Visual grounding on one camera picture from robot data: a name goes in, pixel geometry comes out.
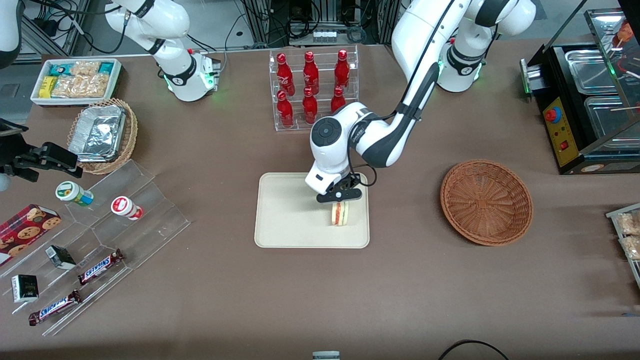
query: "red switch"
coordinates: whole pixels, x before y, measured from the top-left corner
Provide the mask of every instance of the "red switch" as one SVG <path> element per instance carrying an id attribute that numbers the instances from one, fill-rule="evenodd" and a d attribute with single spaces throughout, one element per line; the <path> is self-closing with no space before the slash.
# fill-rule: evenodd
<path id="1" fill-rule="evenodd" d="M 545 120 L 546 121 L 552 122 L 552 121 L 554 121 L 556 119 L 556 117 L 557 117 L 557 113 L 553 109 L 547 110 L 545 112 Z"/>

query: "coca-cola bottle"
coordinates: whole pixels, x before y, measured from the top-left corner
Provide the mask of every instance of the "coca-cola bottle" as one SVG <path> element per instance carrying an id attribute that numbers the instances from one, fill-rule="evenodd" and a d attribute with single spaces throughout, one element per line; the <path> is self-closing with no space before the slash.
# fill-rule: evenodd
<path id="1" fill-rule="evenodd" d="M 305 121 L 307 124 L 316 122 L 318 114 L 318 101 L 314 97 L 313 90 L 310 87 L 305 88 L 305 98 L 302 100 L 302 107 L 305 109 Z"/>
<path id="2" fill-rule="evenodd" d="M 336 86 L 335 89 L 333 89 L 333 98 L 331 99 L 331 112 L 335 113 L 346 103 L 344 96 L 342 96 L 342 86 Z"/>
<path id="3" fill-rule="evenodd" d="M 314 95 L 320 92 L 320 82 L 318 66 L 314 61 L 314 54 L 311 51 L 305 53 L 305 69 L 302 71 L 305 76 L 305 88 L 311 88 Z"/>
<path id="4" fill-rule="evenodd" d="M 338 62 L 335 64 L 335 86 L 341 86 L 346 92 L 349 88 L 349 63 L 347 62 L 347 51 L 338 51 Z"/>
<path id="5" fill-rule="evenodd" d="M 285 54 L 280 53 L 276 56 L 278 61 L 278 82 L 280 83 L 280 89 L 287 92 L 287 95 L 293 96 L 296 93 L 296 87 L 293 85 L 293 73 L 289 64 L 287 64 L 287 57 Z"/>
<path id="6" fill-rule="evenodd" d="M 278 91 L 278 117 L 284 128 L 293 126 L 293 107 L 287 99 L 287 93 L 283 90 Z"/>

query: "tabletop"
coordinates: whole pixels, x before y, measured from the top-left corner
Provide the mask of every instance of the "tabletop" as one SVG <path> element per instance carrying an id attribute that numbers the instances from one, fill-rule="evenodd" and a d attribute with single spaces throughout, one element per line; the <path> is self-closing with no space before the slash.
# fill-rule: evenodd
<path id="1" fill-rule="evenodd" d="M 473 338 L 512 359 L 640 358 L 640 320 L 620 316 L 640 311 L 640 292 L 604 216 L 640 201 L 638 177 L 557 174 L 518 70 L 541 44 L 496 42 L 470 90 L 434 91 L 403 155 L 369 189 L 360 250 L 253 241 L 260 176 L 313 162 L 307 132 L 273 128 L 269 51 L 230 53 L 220 89 L 192 103 L 167 90 L 150 56 L 120 58 L 118 97 L 139 122 L 133 158 L 193 223 L 56 336 L 0 303 L 0 357 L 436 359 Z M 406 80 L 388 47 L 358 50 L 360 100 L 386 115 Z M 78 111 L 33 106 L 25 139 L 65 144 Z M 531 228 L 512 245 L 470 243 L 442 214 L 444 175 L 474 158 L 509 167 L 531 192 Z M 53 189 L 66 179 L 14 179 L 0 218 L 29 203 L 62 207 Z M 466 346 L 448 360 L 497 359 Z"/>

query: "wicker basket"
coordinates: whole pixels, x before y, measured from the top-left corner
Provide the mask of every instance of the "wicker basket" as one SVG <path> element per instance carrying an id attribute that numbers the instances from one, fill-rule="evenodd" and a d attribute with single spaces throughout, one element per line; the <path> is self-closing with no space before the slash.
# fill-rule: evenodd
<path id="1" fill-rule="evenodd" d="M 118 155 L 116 160 L 110 163 L 78 162 L 78 165 L 84 171 L 95 175 L 106 175 L 110 172 L 118 170 L 122 165 L 124 165 L 124 163 L 129 161 L 129 159 L 131 158 L 131 154 L 133 153 L 133 148 L 136 146 L 136 136 L 138 135 L 138 119 L 136 118 L 136 114 L 133 113 L 126 102 L 119 99 L 109 99 L 107 101 L 96 102 L 90 107 L 109 105 L 120 106 L 127 112 L 127 118 L 125 119 L 124 124 L 124 136 L 120 143 L 120 154 Z M 71 131 L 69 132 L 69 136 L 67 137 L 67 146 L 69 146 L 69 144 L 71 143 L 71 138 L 76 131 L 76 124 L 78 123 L 79 118 L 80 114 L 78 114 L 78 116 L 76 117 L 76 121 L 74 121 L 74 124 L 71 126 Z"/>
<path id="2" fill-rule="evenodd" d="M 451 225 L 481 245 L 513 243 L 527 232 L 533 218 L 531 196 L 522 180 L 488 160 L 453 167 L 442 182 L 440 203 Z"/>

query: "snack box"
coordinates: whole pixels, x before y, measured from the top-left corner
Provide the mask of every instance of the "snack box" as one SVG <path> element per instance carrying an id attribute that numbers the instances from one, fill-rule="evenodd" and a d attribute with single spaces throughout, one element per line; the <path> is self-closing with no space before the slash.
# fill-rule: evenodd
<path id="1" fill-rule="evenodd" d="M 99 61 L 102 63 L 112 63 L 113 68 L 111 69 L 111 74 L 109 75 L 109 82 L 107 83 L 107 90 L 104 92 L 103 97 L 79 97 L 75 99 L 59 99 L 59 98 L 43 98 L 40 97 L 40 87 L 42 86 L 42 81 L 44 81 L 46 76 L 50 75 L 51 69 L 57 65 L 64 65 L 68 63 L 74 63 L 76 61 Z M 68 59 L 55 59 L 55 60 L 47 60 L 42 64 L 42 69 L 40 69 L 40 75 L 38 75 L 38 81 L 36 81 L 36 85 L 33 87 L 33 91 L 31 92 L 31 101 L 34 104 L 43 106 L 43 107 L 52 107 L 52 106 L 84 106 L 89 104 L 95 104 L 99 101 L 109 100 L 113 97 L 113 93 L 116 90 L 116 85 L 118 83 L 118 77 L 120 75 L 120 69 L 122 65 L 117 59 L 114 58 L 68 58 Z"/>
<path id="2" fill-rule="evenodd" d="M 53 210 L 30 204 L 0 225 L 0 266 L 20 254 L 47 231 L 62 222 Z"/>

